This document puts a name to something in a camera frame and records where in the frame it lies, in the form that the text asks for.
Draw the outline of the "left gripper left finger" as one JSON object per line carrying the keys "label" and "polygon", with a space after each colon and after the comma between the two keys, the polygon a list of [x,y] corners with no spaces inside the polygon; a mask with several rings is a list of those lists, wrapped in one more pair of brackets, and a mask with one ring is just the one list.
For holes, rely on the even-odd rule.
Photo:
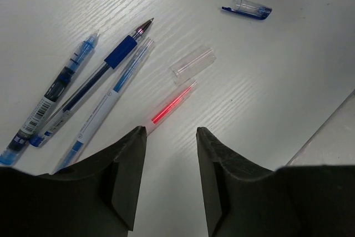
{"label": "left gripper left finger", "polygon": [[114,144],[46,178],[36,231],[132,231],[146,154],[138,126]]}

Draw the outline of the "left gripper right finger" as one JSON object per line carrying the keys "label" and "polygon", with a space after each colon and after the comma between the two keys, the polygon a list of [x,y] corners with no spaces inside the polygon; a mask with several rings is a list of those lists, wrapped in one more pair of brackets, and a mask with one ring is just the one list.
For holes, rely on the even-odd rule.
{"label": "left gripper right finger", "polygon": [[246,159],[207,128],[196,132],[209,236],[277,236],[275,172]]}

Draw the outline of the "light blue clear pen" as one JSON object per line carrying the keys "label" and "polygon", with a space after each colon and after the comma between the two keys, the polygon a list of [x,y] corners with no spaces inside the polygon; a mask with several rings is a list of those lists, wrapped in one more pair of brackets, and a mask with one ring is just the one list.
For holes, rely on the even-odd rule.
{"label": "light blue clear pen", "polygon": [[154,40],[147,37],[122,70],[116,81],[110,86],[109,90],[94,108],[78,135],[73,140],[71,146],[66,150],[65,154],[55,166],[53,170],[54,173],[74,164],[78,160],[83,150],[92,140],[93,136],[96,134],[118,100],[124,94],[127,87],[139,73],[154,48]]}

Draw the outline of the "red clear pen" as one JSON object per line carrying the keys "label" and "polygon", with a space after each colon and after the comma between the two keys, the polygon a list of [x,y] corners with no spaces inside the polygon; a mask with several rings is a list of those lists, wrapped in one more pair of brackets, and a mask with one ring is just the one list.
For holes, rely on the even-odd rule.
{"label": "red clear pen", "polygon": [[158,106],[146,117],[143,126],[150,135],[166,118],[168,118],[197,87],[197,81],[188,79],[177,86]]}

